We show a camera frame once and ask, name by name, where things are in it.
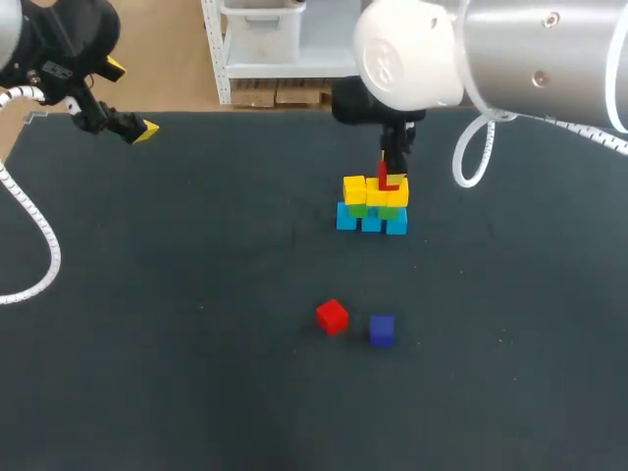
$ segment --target white cable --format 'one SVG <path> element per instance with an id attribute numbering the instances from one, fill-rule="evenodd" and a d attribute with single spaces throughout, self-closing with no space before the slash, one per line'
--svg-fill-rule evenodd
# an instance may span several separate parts
<path id="1" fill-rule="evenodd" d="M 537 121 L 543 121 L 550 125 L 558 126 L 559 128 L 563 128 L 565 130 L 574 132 L 578 135 L 582 135 L 593 142 L 596 142 L 604 147 L 607 147 L 615 152 L 627 156 L 628 157 L 628 142 L 619 137 L 615 137 L 614 135 L 599 130 L 598 128 L 592 128 L 590 126 L 583 125 L 574 125 L 572 123 L 565 123 L 563 121 L 553 120 L 550 118 L 536 118 L 533 116 L 527 116 L 526 118 L 531 118 Z M 471 138 L 479 131 L 483 125 L 488 126 L 487 133 L 487 143 L 484 149 L 484 154 L 482 156 L 482 161 L 480 162 L 480 166 L 476 174 L 470 180 L 467 180 L 462 175 L 462 160 L 464 159 L 464 153 L 469 145 Z M 491 161 L 491 154 L 493 153 L 493 145 L 495 143 L 495 121 L 489 120 L 486 116 L 480 116 L 473 123 L 471 123 L 467 129 L 462 133 L 460 139 L 458 139 L 458 143 L 455 146 L 455 151 L 453 153 L 453 162 L 451 164 L 453 171 L 453 178 L 455 181 L 462 186 L 463 188 L 472 188 L 476 184 L 480 182 L 482 177 L 484 176 L 487 167 L 489 166 L 489 162 Z"/>
<path id="2" fill-rule="evenodd" d="M 464 152 L 467 149 L 467 145 L 471 141 L 471 138 L 479 131 L 484 125 L 487 125 L 487 143 L 484 147 L 484 154 L 482 161 L 478 166 L 478 170 L 475 175 L 467 180 L 462 175 L 462 159 L 464 158 Z M 462 133 L 458 143 L 455 146 L 453 152 L 453 178 L 463 188 L 472 188 L 480 182 L 484 173 L 487 171 L 489 162 L 491 161 L 491 154 L 493 153 L 493 143 L 495 142 L 495 121 L 490 121 L 486 116 L 480 116 L 477 120 L 469 125 L 469 127 Z"/>
<path id="3" fill-rule="evenodd" d="M 43 92 L 38 88 L 33 88 L 32 86 L 18 86 L 0 94 L 0 111 L 17 98 L 27 98 L 35 101 L 44 101 L 45 99 Z M 50 268 L 39 283 L 15 294 L 0 295 L 0 304 L 12 304 L 38 295 L 52 284 L 54 279 L 57 278 L 59 269 L 61 268 L 61 248 L 46 218 L 42 216 L 30 198 L 26 196 L 18 184 L 11 178 L 2 162 L 0 162 L 0 182 L 13 194 L 39 226 L 50 248 Z"/>

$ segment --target light blue cube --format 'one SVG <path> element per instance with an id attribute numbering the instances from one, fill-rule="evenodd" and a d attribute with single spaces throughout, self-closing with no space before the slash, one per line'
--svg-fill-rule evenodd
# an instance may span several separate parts
<path id="1" fill-rule="evenodd" d="M 399 216 L 393 220 L 386 222 L 386 234 L 389 236 L 405 236 L 408 234 L 408 211 L 401 208 Z"/>
<path id="2" fill-rule="evenodd" d="M 382 220 L 378 216 L 378 208 L 369 208 L 368 218 L 362 220 L 363 233 L 380 233 L 382 231 Z"/>
<path id="3" fill-rule="evenodd" d="M 349 216 L 349 208 L 344 203 L 338 203 L 336 229 L 339 231 L 355 231 L 357 229 L 357 219 Z"/>

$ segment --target stacked blocks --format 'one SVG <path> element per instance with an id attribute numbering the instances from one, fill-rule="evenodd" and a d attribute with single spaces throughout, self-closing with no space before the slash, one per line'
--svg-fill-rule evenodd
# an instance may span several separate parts
<path id="1" fill-rule="evenodd" d="M 335 299 L 316 310 L 316 320 L 328 336 L 335 336 L 349 327 L 349 315 Z"/>
<path id="2" fill-rule="evenodd" d="M 407 234 L 408 205 L 410 190 L 405 176 L 388 175 L 394 185 L 384 185 L 386 174 L 377 179 L 345 177 L 342 185 L 344 203 L 338 203 L 336 227 L 339 231 L 355 231 L 357 221 L 361 222 L 363 233 L 380 233 L 386 222 L 386 234 L 404 236 Z"/>
<path id="3" fill-rule="evenodd" d="M 389 347 L 394 345 L 393 316 L 371 316 L 369 342 L 373 346 Z"/>

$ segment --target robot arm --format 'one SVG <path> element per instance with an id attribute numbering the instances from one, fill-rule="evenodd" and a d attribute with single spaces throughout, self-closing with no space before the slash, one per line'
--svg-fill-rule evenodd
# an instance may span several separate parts
<path id="1" fill-rule="evenodd" d="M 396 110 L 470 100 L 495 121 L 504 110 L 628 132 L 627 31 L 625 0 L 376 0 L 355 53 Z"/>
<path id="2" fill-rule="evenodd" d="M 107 0 L 58 0 L 49 8 L 0 0 L 0 86 L 36 87 L 43 105 L 64 101 L 83 131 L 146 140 L 157 126 L 97 101 L 85 82 L 92 74 L 110 81 L 125 74 L 109 56 L 119 36 L 120 20 Z"/>

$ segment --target red cube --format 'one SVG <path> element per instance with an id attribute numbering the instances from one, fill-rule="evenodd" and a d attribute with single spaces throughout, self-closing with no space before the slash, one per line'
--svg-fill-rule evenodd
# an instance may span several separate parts
<path id="1" fill-rule="evenodd" d="M 335 336 L 349 327 L 349 314 L 335 299 L 316 310 L 316 320 L 328 336 Z"/>
<path id="2" fill-rule="evenodd" d="M 386 162 L 380 160 L 377 164 L 377 177 L 380 183 L 380 191 L 397 191 L 399 189 L 399 185 L 389 185 L 388 175 Z"/>

